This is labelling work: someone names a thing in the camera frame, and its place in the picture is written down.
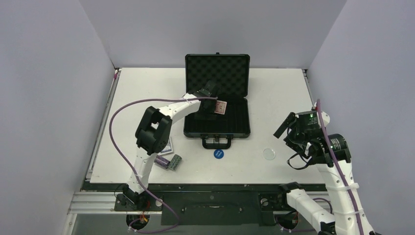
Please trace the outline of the black foam-lined carry case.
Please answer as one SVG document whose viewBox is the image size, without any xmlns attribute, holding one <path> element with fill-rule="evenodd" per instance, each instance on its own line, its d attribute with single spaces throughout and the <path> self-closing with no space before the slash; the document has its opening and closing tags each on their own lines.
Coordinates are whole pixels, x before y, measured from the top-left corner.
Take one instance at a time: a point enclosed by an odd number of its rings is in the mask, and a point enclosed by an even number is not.
<svg viewBox="0 0 415 235">
<path fill-rule="evenodd" d="M 184 135 L 200 138 L 205 149 L 229 149 L 232 139 L 251 134 L 248 87 L 250 56 L 248 54 L 187 54 L 185 56 L 185 90 L 203 88 L 208 81 L 218 87 L 217 100 L 226 101 L 224 115 L 216 120 L 196 120 L 195 113 L 184 119 Z"/>
</svg>

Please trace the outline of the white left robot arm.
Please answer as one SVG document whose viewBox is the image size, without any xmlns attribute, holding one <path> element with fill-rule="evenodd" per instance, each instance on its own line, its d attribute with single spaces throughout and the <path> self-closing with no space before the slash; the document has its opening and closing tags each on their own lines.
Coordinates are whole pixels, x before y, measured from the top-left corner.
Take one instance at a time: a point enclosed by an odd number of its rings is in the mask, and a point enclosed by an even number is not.
<svg viewBox="0 0 415 235">
<path fill-rule="evenodd" d="M 123 194 L 127 205 L 135 211 L 144 208 L 148 193 L 148 180 L 154 160 L 168 144 L 172 125 L 192 113 L 201 113 L 203 117 L 212 114 L 216 108 L 219 87 L 213 81 L 200 90 L 184 94 L 179 99 L 160 99 L 170 104 L 155 108 L 148 107 L 135 132 L 137 157 L 133 173 Z"/>
</svg>

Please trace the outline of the blue playing card deck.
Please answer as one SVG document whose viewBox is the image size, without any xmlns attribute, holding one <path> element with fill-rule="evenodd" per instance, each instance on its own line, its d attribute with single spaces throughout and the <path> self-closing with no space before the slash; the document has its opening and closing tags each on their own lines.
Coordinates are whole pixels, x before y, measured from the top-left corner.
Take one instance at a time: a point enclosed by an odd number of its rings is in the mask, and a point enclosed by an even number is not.
<svg viewBox="0 0 415 235">
<path fill-rule="evenodd" d="M 169 138 L 166 144 L 166 147 L 159 153 L 159 155 L 171 154 L 173 152 L 174 151 L 173 151 L 172 141 L 171 141 L 171 138 Z"/>
</svg>

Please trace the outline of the black robot base mount plate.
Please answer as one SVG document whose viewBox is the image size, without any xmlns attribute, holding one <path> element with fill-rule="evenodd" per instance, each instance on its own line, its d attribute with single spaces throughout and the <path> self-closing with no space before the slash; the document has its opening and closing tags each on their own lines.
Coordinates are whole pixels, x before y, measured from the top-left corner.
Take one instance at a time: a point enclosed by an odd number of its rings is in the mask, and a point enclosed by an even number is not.
<svg viewBox="0 0 415 235">
<path fill-rule="evenodd" d="M 300 218 L 286 202 L 286 187 L 278 184 L 150 184 L 166 206 L 147 192 L 134 195 L 125 183 L 85 182 L 82 190 L 109 192 L 115 200 L 111 210 L 125 212 L 133 228 L 142 228 L 155 215 L 165 226 L 280 223 L 293 228 Z"/>
</svg>

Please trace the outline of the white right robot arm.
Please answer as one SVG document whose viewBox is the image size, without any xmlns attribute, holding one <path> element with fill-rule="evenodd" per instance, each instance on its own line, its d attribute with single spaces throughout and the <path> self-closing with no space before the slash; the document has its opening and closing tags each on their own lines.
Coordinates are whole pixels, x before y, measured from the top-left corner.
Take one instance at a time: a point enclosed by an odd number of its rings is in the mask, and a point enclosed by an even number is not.
<svg viewBox="0 0 415 235">
<path fill-rule="evenodd" d="M 295 156 L 305 159 L 303 169 L 314 165 L 322 176 L 331 204 L 330 211 L 322 208 L 297 182 L 279 186 L 277 205 L 293 208 L 320 235 L 374 235 L 364 212 L 352 173 L 351 154 L 346 140 L 340 134 L 328 135 L 327 114 L 317 108 L 307 112 L 289 113 L 274 136 L 283 133 L 285 144 Z"/>
</svg>

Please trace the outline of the green blue poker chip stack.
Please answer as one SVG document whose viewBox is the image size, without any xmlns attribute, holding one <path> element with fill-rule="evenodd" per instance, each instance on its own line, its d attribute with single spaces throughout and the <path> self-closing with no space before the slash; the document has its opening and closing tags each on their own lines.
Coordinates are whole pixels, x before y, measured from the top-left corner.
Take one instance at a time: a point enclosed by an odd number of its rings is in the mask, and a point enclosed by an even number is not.
<svg viewBox="0 0 415 235">
<path fill-rule="evenodd" d="M 168 169 L 172 170 L 172 171 L 176 171 L 179 167 L 179 165 L 182 162 L 182 157 L 180 155 L 175 154 L 171 161 L 168 164 Z"/>
</svg>

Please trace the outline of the red playing card deck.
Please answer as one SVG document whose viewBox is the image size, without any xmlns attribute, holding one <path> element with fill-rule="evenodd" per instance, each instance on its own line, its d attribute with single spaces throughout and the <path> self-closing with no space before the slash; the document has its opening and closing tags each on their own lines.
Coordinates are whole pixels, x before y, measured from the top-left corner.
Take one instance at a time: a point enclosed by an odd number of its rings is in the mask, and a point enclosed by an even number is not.
<svg viewBox="0 0 415 235">
<path fill-rule="evenodd" d="M 227 104 L 228 103 L 226 101 L 217 100 L 214 113 L 219 114 L 219 115 L 224 115 L 226 113 Z"/>
</svg>

